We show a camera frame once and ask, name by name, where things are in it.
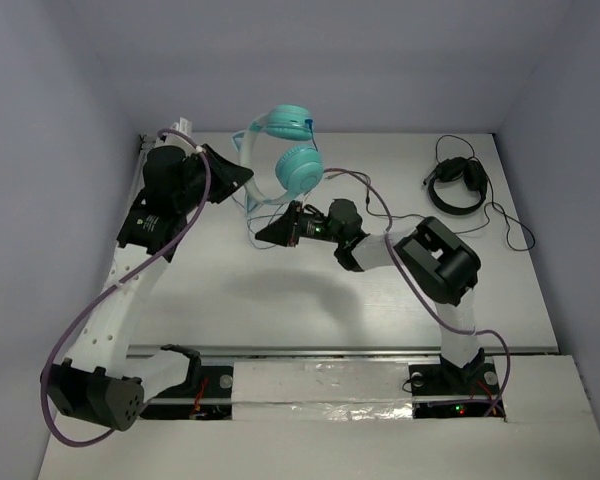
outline white table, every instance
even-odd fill
[[[453,230],[467,230],[484,221],[482,210],[470,217],[451,217],[435,209],[422,180],[434,167],[439,135],[318,134],[326,166],[367,172],[394,214],[436,215]],[[515,208],[490,135],[465,135],[475,147],[493,185],[496,199],[511,215]],[[196,135],[235,161],[230,135]],[[264,137],[256,146],[255,171],[262,190],[281,192],[273,169],[292,144]],[[463,143],[445,139],[440,157],[468,156]],[[464,185],[439,189],[457,205],[474,199]],[[353,179],[323,181],[310,203],[327,211],[334,198],[349,198],[364,211],[364,188]],[[380,211],[376,201],[372,210]],[[386,222],[363,213],[363,228],[379,233]],[[492,224],[463,239],[482,260],[476,289],[480,327],[501,332],[513,351],[556,351],[556,340],[528,253],[505,245],[505,224],[498,214]],[[407,229],[416,219],[396,222]],[[511,241],[523,245],[518,226]],[[203,353],[229,351],[405,351],[437,350],[440,333],[393,268],[356,274],[342,270],[334,245],[301,240],[295,248],[258,251],[247,240],[242,213],[231,201],[207,205],[198,225],[184,239],[175,260],[153,291],[138,326],[132,353],[158,345],[180,343]],[[484,345],[499,351],[495,339]]]
[[[306,384],[298,384],[297,376],[276,376],[288,366],[255,365],[235,372],[247,404],[253,406],[250,395],[261,402],[307,400]],[[344,369],[342,383],[329,388],[323,382],[321,392],[312,395],[328,402],[342,395],[346,381],[357,380],[361,387],[352,391],[359,401],[377,402],[379,392],[382,400],[410,400],[399,381],[380,381],[403,367],[362,365],[357,378]],[[502,375],[503,362],[496,365]],[[296,370],[316,369],[299,362]],[[331,377],[338,375],[331,370]],[[376,388],[365,389],[370,382]],[[315,409],[291,405],[285,418],[276,405],[265,403],[233,421],[138,421],[90,448],[70,449],[52,439],[39,478],[600,480],[600,435],[570,357],[515,357],[504,404],[506,423],[495,418],[329,421],[305,415]],[[66,417],[59,418],[59,427],[76,439],[101,432]]]

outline ear cup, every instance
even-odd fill
[[[282,188],[292,193],[308,193],[324,173],[322,155],[309,145],[297,145],[285,152],[276,164],[276,177]]]
[[[269,120],[264,130],[268,135],[282,140],[308,142],[312,137],[309,126],[311,121],[311,112],[306,108],[278,105],[269,112]]]
[[[479,162],[469,162],[464,169],[464,184],[472,192],[486,188],[487,174]]]

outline teal headphones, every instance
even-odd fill
[[[275,138],[308,142],[313,140],[313,119],[309,110],[296,105],[278,105],[269,113],[257,117],[248,130],[233,136],[233,143],[240,152],[240,165],[243,167],[251,168],[253,147],[261,130]],[[297,145],[280,157],[275,172],[286,193],[275,199],[268,198],[252,178],[245,184],[249,204],[247,212],[254,211],[258,204],[284,205],[299,195],[309,193],[322,179],[322,156],[311,145]]]

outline robotic arm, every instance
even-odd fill
[[[394,250],[422,292],[433,300],[438,316],[456,329],[475,330],[473,288],[480,259],[476,253],[434,217],[415,229],[391,233]],[[393,266],[383,235],[362,230],[362,217],[350,200],[334,200],[327,215],[312,205],[292,202],[256,239],[295,247],[300,238],[336,243],[338,263],[348,271],[364,272]],[[476,336],[456,335],[441,328],[440,361],[449,384],[469,383],[484,363]]]
[[[222,158],[209,145],[202,148],[211,171],[207,201],[221,203],[253,172]],[[187,215],[198,207],[205,188],[199,154],[176,135],[159,139],[148,153],[144,188],[118,234],[104,287],[117,285],[118,291],[93,310],[62,363],[51,366],[48,395],[63,415],[124,431],[157,394],[198,387],[201,362],[195,350],[166,345],[146,360],[129,363],[126,358],[139,313],[176,247],[124,284],[121,279],[187,225]]]

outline purple cable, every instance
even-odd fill
[[[491,402],[491,405],[489,406],[487,412],[484,415],[485,417],[488,416],[492,409],[498,407],[498,402],[500,402],[500,400],[502,399],[502,394],[504,393],[504,389],[507,387],[507,384],[509,383],[509,376],[511,374],[511,352],[509,351],[509,346],[505,342],[504,338],[502,337],[502,335],[500,335],[498,332],[496,332],[495,330],[492,330],[492,329],[478,330],[475,332],[473,330],[461,330],[459,328],[452,327],[447,322],[445,322],[442,318],[440,318],[438,313],[433,308],[431,308],[431,306],[427,303],[427,301],[422,296],[420,291],[416,288],[416,286],[413,283],[413,281],[411,280],[411,278],[409,278],[409,275],[407,275],[407,272],[405,272],[404,268],[402,267],[402,264],[400,263],[400,260],[398,259],[396,252],[393,250],[393,245],[391,245],[391,239],[389,238],[389,231],[391,230],[391,227],[393,227],[393,217],[391,216],[391,212],[389,211],[389,207],[387,206],[387,203],[380,196],[378,191],[375,188],[373,188],[371,186],[371,183],[368,182],[364,177],[362,177],[361,175],[358,175],[357,173],[355,173],[351,170],[346,170],[343,168],[326,168],[325,173],[328,173],[328,172],[346,173],[348,175],[351,175],[359,182],[364,183],[366,185],[366,187],[369,189],[369,191],[371,191],[376,196],[376,198],[382,205],[382,208],[384,209],[385,213],[387,214],[387,218],[389,220],[389,224],[387,225],[387,228],[384,231],[384,243],[387,246],[387,251],[389,252],[391,261],[393,262],[395,267],[398,269],[398,272],[400,272],[400,275],[402,276],[404,281],[407,283],[407,285],[409,286],[409,288],[411,289],[413,294],[416,296],[418,301],[422,304],[422,306],[429,313],[429,315],[431,315],[431,317],[436,321],[436,323],[438,323],[438,325],[440,325],[441,327],[443,327],[457,335],[468,335],[468,336],[493,335],[502,344],[502,348],[504,350],[505,358],[507,361],[507,368],[505,370],[504,379],[502,380],[502,386],[500,387],[500,391],[498,392],[498,395],[496,395],[496,397],[493,399],[493,401]],[[432,402],[433,405],[452,405],[455,403],[457,403],[457,402],[451,402],[451,401],[449,401],[449,402],[446,402],[446,401]],[[488,401],[484,402],[480,399],[469,399],[469,400],[464,400],[464,403],[488,403]]]
[[[179,132],[178,130],[174,130],[171,128],[163,128],[162,130],[160,130],[158,132],[158,136],[161,136],[164,134],[176,135],[176,136],[184,139],[194,149],[198,148],[198,145],[191,138],[189,138],[187,135]],[[127,273],[124,277],[122,277],[120,279],[121,284],[126,283],[128,280],[130,280],[131,278],[133,278],[134,276],[136,276],[137,274],[142,272],[149,265],[154,263],[156,260],[161,258],[165,253],[167,253],[173,247],[178,245],[178,243],[180,243],[182,241],[182,239],[187,234],[187,232],[189,230],[191,230],[191,227],[193,227],[193,225],[196,223],[196,221],[198,220],[198,217],[200,217],[200,214],[202,213],[202,210],[204,209],[204,205],[206,204],[207,199],[209,198],[209,191],[211,190],[211,167],[209,166],[209,159],[207,158],[207,155],[204,152],[202,152],[200,154],[200,157],[202,159],[202,163],[204,164],[204,169],[206,171],[206,179],[205,179],[205,184],[204,184],[204,192],[202,194],[202,198],[200,199],[200,204],[198,205],[196,212],[193,214],[191,221],[189,223],[187,223],[187,225],[184,227],[184,229],[178,235],[176,235],[173,238],[173,240],[171,240],[169,243],[167,243],[164,247],[162,247],[159,251],[157,251],[153,256],[151,256],[150,258],[148,258],[147,260],[142,262],[140,265],[138,265],[136,268],[134,268],[129,273]],[[89,305],[87,305],[86,308],[84,310],[82,310],[82,312],[80,312],[80,314],[75,318],[75,320],[73,322],[71,322],[71,325],[69,325],[69,327],[65,330],[65,332],[60,336],[60,338],[58,339],[56,344],[53,346],[53,348],[51,349],[51,353],[49,353],[49,356],[47,357],[47,362],[45,363],[44,368],[42,369],[42,375],[40,377],[40,403],[42,404],[42,415],[44,416],[44,421],[47,424],[47,428],[49,429],[51,434],[60,443],[66,445],[68,447],[79,448],[79,447],[89,447],[91,445],[95,445],[96,443],[98,443],[98,442],[104,440],[105,438],[107,438],[108,436],[110,436],[114,432],[114,430],[111,429],[108,432],[103,433],[99,437],[92,438],[91,440],[86,440],[86,441],[71,440],[70,438],[65,437],[64,434],[60,430],[58,430],[58,427],[53,422],[53,417],[51,416],[51,410],[49,408],[48,392],[49,392],[49,375],[51,373],[51,365],[53,365],[53,361],[55,360],[56,356],[60,352],[60,349],[62,348],[64,343],[67,341],[67,339],[71,336],[71,334],[89,316],[89,314],[98,305],[100,305],[107,297],[109,297],[109,295],[111,295],[117,288],[118,288],[117,285],[110,286],[109,288],[104,290],[100,295],[98,295],[95,298],[95,300],[93,300],[93,302],[91,302]]]

